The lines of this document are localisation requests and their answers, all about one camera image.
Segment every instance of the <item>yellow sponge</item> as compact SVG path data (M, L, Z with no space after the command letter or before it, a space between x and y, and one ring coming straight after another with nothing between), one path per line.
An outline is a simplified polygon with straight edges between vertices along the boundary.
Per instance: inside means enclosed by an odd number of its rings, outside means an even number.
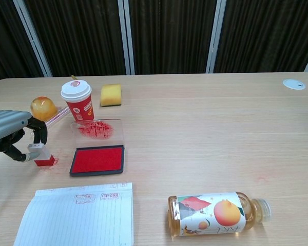
M103 85L101 93L101 106L121 105L121 85Z

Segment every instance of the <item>red stamp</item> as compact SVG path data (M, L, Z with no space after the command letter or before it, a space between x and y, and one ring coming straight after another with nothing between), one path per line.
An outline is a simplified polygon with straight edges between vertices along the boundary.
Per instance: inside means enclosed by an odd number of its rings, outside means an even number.
M70 190L84 190L84 186L70 187Z
M74 197L74 201L76 204L91 203L95 201L95 195L94 194L76 195Z
M112 183L109 185L109 188L116 188L118 187L118 184L117 183Z
M119 193L102 193L101 200L105 199L118 199Z

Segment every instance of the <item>curtain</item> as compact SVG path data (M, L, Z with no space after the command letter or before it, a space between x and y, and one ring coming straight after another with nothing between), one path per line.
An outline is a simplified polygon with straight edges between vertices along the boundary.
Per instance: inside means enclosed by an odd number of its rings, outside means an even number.
M13 1L0 0L0 79L43 77Z
M304 71L308 0L227 1L215 73Z
M216 0L130 0L136 74L205 73Z
M24 0L53 76L126 74L116 0Z

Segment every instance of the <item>paper cup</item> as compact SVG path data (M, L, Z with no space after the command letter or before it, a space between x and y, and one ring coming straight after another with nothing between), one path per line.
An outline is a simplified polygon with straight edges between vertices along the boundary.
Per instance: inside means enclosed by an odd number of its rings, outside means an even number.
M66 101L75 120L93 120L91 86L84 80L72 80L62 86L61 97Z

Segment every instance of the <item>lined paper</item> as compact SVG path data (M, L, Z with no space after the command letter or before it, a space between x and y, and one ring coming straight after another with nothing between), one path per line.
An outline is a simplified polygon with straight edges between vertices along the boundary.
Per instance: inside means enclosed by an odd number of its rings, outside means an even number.
M132 183L36 191L14 245L133 245Z

